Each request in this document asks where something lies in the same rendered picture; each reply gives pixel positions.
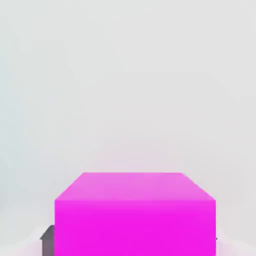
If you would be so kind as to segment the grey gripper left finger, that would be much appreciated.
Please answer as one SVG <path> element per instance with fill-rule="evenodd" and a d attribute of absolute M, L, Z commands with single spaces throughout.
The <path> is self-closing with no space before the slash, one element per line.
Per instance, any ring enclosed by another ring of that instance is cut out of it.
<path fill-rule="evenodd" d="M 53 224 L 36 228 L 25 240 L 21 248 L 21 256 L 55 256 L 54 231 Z"/>

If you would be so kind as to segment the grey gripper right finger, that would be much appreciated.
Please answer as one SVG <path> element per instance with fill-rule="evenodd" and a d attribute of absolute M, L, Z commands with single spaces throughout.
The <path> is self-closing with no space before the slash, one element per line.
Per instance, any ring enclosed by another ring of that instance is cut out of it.
<path fill-rule="evenodd" d="M 216 228 L 216 256 L 236 256 L 232 239 L 219 227 Z"/>

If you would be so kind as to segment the small magenta cube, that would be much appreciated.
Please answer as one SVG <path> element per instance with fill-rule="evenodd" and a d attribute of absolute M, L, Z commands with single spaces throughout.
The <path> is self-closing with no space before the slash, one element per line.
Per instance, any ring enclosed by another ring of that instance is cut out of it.
<path fill-rule="evenodd" d="M 55 199 L 54 256 L 216 256 L 216 200 L 182 173 L 83 173 Z"/>

